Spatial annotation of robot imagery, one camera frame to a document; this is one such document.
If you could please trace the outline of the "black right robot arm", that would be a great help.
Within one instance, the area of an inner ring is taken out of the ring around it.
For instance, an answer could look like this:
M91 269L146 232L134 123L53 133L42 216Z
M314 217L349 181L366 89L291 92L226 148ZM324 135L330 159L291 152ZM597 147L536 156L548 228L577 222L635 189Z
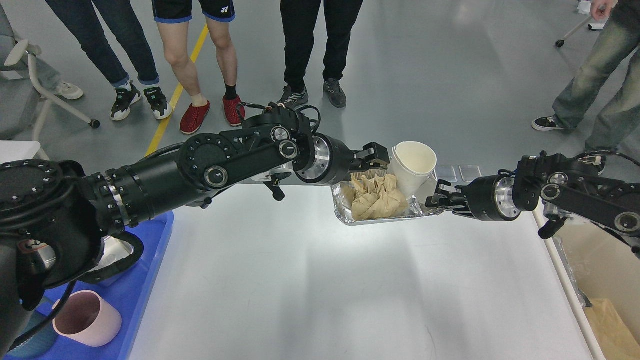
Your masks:
M466 186L441 179L424 205L483 222L510 222L542 203L547 221L538 230L541 239L553 237L567 220L583 218L638 256L639 185L600 177L598 166L605 154L587 152L569 158L541 152L522 157L514 171L500 170Z

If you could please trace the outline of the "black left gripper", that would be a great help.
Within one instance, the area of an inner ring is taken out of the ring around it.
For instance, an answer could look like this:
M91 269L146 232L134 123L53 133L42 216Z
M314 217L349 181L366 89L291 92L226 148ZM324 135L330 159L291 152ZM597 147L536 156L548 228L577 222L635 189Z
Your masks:
M330 186L343 182L351 168L371 168L350 173L350 180L366 177L374 180L387 174L390 157L385 146L370 142L362 150L350 150L342 141L318 133L313 136L315 155L311 167L297 171L302 182L316 186Z

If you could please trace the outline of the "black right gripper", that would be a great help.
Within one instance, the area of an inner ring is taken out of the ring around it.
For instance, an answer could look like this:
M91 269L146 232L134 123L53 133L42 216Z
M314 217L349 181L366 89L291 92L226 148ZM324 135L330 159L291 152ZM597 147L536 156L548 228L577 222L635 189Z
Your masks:
M514 202L515 179L509 175L479 177L468 186L453 186L448 181L438 181L433 194L434 201L425 201L428 215L454 215L468 217L468 208L474 218L480 221L510 222L517 219L521 210Z

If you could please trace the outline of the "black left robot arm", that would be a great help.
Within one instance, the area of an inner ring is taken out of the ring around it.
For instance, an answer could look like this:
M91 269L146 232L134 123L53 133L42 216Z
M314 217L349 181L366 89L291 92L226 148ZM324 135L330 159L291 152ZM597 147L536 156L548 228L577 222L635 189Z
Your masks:
M281 180L295 174L333 185L350 173L381 169L388 150L362 150L318 131L301 109L270 103L240 129L199 133L135 164L87 175L75 161L23 159L1 165L1 354L26 340L46 290L92 271L103 239L183 206L206 208L215 196L258 177L277 201Z

